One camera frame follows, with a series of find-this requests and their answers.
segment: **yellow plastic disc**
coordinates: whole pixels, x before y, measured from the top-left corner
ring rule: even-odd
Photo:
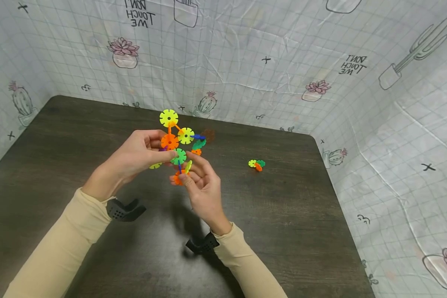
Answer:
[[[155,163],[152,166],[150,166],[149,169],[157,169],[158,167],[161,166],[161,164],[163,164],[163,163]]]
[[[164,110],[161,115],[161,124],[164,125],[164,127],[169,127],[170,122],[174,122],[174,125],[179,122],[179,115],[174,110],[166,109]]]
[[[187,162],[187,165],[185,166],[184,172],[187,174],[189,173],[189,171],[191,170],[191,166],[192,166],[192,160],[189,160]]]
[[[190,144],[193,141],[193,137],[191,135],[194,135],[194,132],[192,129],[188,127],[184,127],[179,131],[179,134],[177,135],[177,138],[182,144]]]

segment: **grid pattern fabric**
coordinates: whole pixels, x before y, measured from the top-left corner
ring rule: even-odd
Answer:
[[[0,0],[0,158],[67,95],[314,136],[377,297],[447,297],[447,0]]]

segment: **forearm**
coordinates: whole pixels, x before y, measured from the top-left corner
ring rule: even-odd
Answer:
[[[105,202],[78,189],[10,283],[4,298],[61,298],[110,221]]]
[[[238,226],[233,223],[228,234],[215,235],[215,238],[220,243],[214,248],[215,254],[232,271],[245,298],[287,297],[270,270],[245,242]]]

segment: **small toy cluster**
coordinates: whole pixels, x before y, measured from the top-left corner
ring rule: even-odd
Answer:
[[[184,127],[180,128],[177,126],[177,122],[179,122],[179,115],[174,110],[164,110],[160,114],[160,122],[164,127],[167,128],[167,134],[161,139],[161,149],[160,151],[169,151],[174,150],[177,151],[177,156],[171,159],[171,163],[176,166],[179,166],[179,172],[174,175],[174,181],[177,185],[182,185],[182,182],[179,180],[179,175],[182,173],[189,174],[189,170],[192,166],[192,161],[189,161],[184,170],[181,169],[181,165],[187,160],[187,154],[184,150],[179,147],[179,143],[181,144],[190,144],[193,140],[197,139],[197,141],[192,145],[192,153],[197,155],[202,154],[202,147],[205,146],[207,140],[203,135],[196,135],[191,128]],[[171,128],[177,128],[179,132],[176,135],[172,134]],[[149,169],[157,169],[161,166],[162,163],[156,163],[149,167]]]
[[[251,159],[251,160],[248,161],[248,165],[251,168],[255,168],[255,170],[257,170],[258,172],[262,172],[263,171],[263,167],[265,166],[265,161]]]

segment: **wrist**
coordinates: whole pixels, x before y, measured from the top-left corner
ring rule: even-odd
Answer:
[[[210,226],[212,233],[218,236],[228,234],[232,230],[232,224],[227,219],[225,214],[217,217],[216,219],[209,220],[207,224]]]
[[[102,202],[114,196],[122,185],[123,179],[102,164],[91,174],[82,192]]]

